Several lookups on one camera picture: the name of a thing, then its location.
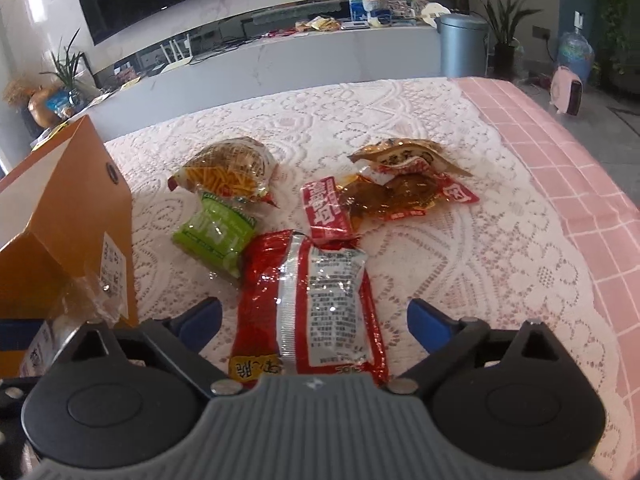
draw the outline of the clear plastic bag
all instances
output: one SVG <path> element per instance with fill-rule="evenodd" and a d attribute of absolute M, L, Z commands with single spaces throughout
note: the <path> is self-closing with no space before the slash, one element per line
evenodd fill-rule
<path fill-rule="evenodd" d="M 173 235 L 175 244 L 213 270 L 240 277 L 240 257 L 255 235 L 257 219 L 247 205 L 200 191 L 202 208 Z"/>
<path fill-rule="evenodd" d="M 70 280 L 31 342 L 20 365 L 20 377 L 44 374 L 78 329 L 89 320 L 101 319 L 113 327 L 125 311 L 119 294 L 87 272 Z"/>
<path fill-rule="evenodd" d="M 354 172 L 309 182 L 302 202 L 313 240 L 349 240 L 367 219 L 424 216 L 439 201 L 479 198 L 444 171 L 469 175 L 428 140 L 389 139 L 350 156 Z"/>
<path fill-rule="evenodd" d="M 223 198 L 270 202 L 269 182 L 277 166 L 267 147 L 250 137 L 215 142 L 187 161 L 167 184 Z"/>

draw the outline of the plastic wrapper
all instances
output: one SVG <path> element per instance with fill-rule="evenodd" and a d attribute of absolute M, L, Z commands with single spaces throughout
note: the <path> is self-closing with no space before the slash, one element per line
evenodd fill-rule
<path fill-rule="evenodd" d="M 349 156 L 351 162 L 369 160 L 384 166 L 396 166 L 416 156 L 429 165 L 432 173 L 454 173 L 472 176 L 441 155 L 442 147 L 433 140 L 387 139 L 377 144 L 369 144 Z"/>
<path fill-rule="evenodd" d="M 367 219 L 424 216 L 439 201 L 475 203 L 478 197 L 445 170 L 469 175 L 429 140 L 389 139 L 350 156 L 354 173 L 305 184 L 302 202 L 313 240 L 356 237 Z"/>
<path fill-rule="evenodd" d="M 102 319 L 113 327 L 124 309 L 120 295 L 94 274 L 88 272 L 84 278 L 70 280 L 31 342 L 20 365 L 20 376 L 44 374 L 84 323 Z"/>
<path fill-rule="evenodd" d="M 191 192 L 202 188 L 224 198 L 270 202 L 269 182 L 277 166 L 267 147 L 250 137 L 213 143 L 191 158 L 167 184 Z"/>
<path fill-rule="evenodd" d="M 201 191 L 202 209 L 172 239 L 207 267 L 240 277 L 240 255 L 255 235 L 257 220 L 213 193 Z"/>
<path fill-rule="evenodd" d="M 335 18 L 324 18 L 322 16 L 316 16 L 308 22 L 306 26 L 319 30 L 320 32 L 340 30 L 340 23 Z"/>
<path fill-rule="evenodd" d="M 309 32 L 310 30 L 315 29 L 308 22 L 296 22 L 296 32 Z"/>
<path fill-rule="evenodd" d="M 268 233 L 246 248 L 238 332 L 229 376 L 370 372 L 388 375 L 365 270 L 352 242 L 322 248 L 294 231 Z"/>

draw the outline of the green snack package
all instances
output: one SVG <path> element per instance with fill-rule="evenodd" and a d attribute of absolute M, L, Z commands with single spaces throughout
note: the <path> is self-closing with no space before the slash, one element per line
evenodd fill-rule
<path fill-rule="evenodd" d="M 216 195 L 203 192 L 202 210 L 174 233 L 174 243 L 206 266 L 240 277 L 240 254 L 255 234 L 255 218 L 232 208 Z"/>

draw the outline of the power outlet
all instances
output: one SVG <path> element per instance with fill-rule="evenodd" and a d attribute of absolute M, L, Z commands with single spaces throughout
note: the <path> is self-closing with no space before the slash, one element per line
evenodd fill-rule
<path fill-rule="evenodd" d="M 551 38 L 551 31 L 548 28 L 533 26 L 531 33 L 534 38 L 539 40 L 549 40 Z"/>

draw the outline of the red snack bag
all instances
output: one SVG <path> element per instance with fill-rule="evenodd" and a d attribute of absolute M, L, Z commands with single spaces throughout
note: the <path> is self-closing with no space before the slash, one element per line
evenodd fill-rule
<path fill-rule="evenodd" d="M 385 348 L 364 268 L 350 242 L 322 248 L 295 231 L 254 238 L 244 250 L 238 333 L 229 376 L 263 373 L 388 376 Z"/>
<path fill-rule="evenodd" d="M 429 172 L 418 157 L 402 166 L 365 165 L 358 174 L 332 176 L 302 187 L 302 204 L 318 242 L 357 236 L 364 219 L 425 216 L 439 200 L 472 204 L 478 197 L 445 173 Z"/>

